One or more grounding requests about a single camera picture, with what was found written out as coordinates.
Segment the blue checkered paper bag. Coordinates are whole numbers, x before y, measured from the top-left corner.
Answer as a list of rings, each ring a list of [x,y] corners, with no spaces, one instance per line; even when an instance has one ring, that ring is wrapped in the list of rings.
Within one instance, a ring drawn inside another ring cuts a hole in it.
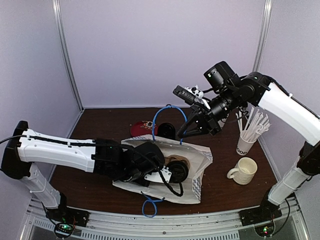
[[[175,204],[195,205],[201,202],[202,179],[205,169],[212,164],[213,155],[209,147],[186,143],[182,140],[161,137],[156,125],[157,111],[151,122],[151,133],[122,140],[122,144],[139,147],[150,144],[164,156],[161,172],[147,173],[142,183],[135,181],[113,181],[113,186],[144,195],[153,205],[168,201]]]

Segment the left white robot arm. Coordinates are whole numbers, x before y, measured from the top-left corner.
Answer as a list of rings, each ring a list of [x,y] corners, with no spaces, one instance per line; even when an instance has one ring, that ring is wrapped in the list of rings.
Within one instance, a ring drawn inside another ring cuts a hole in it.
[[[24,182],[61,222],[72,218],[64,194],[54,189],[36,163],[65,166],[104,175],[113,181],[136,180],[167,184],[172,173],[165,166],[160,148],[145,142],[136,147],[110,139],[70,139],[41,134],[20,121],[6,143],[1,170],[10,178]]]

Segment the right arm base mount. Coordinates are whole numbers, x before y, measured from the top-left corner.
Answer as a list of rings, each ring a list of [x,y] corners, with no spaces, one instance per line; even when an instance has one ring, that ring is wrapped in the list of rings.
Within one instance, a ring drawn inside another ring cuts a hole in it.
[[[259,237],[271,237],[276,232],[275,219],[282,216],[280,210],[271,211],[260,207],[244,209],[239,212],[242,226],[253,225]]]

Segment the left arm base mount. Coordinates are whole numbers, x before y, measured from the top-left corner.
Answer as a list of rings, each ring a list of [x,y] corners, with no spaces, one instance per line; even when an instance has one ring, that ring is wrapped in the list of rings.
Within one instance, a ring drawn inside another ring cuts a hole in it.
[[[66,211],[44,208],[46,217],[54,225],[53,232],[59,239],[69,238],[76,227],[86,227],[90,213],[85,210],[66,208]]]

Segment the brown cardboard cup carrier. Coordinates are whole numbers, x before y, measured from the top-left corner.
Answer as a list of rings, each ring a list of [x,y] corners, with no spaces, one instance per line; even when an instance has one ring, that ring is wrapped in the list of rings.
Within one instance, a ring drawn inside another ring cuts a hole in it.
[[[165,157],[164,165],[171,170],[189,170],[190,169],[190,161],[181,155],[172,154]]]

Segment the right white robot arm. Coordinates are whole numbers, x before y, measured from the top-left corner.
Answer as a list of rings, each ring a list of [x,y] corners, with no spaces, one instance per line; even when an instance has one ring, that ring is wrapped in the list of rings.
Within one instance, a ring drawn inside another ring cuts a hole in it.
[[[173,90],[173,94],[192,109],[177,132],[180,139],[219,133],[222,129],[218,122],[234,109],[248,104],[272,113],[305,138],[296,165],[266,193],[256,210],[258,219],[266,221],[289,195],[311,176],[320,173],[320,117],[290,96],[275,79],[259,72],[239,77],[221,61],[207,70],[204,77],[217,95],[211,100],[201,99],[196,87],[178,85]]]

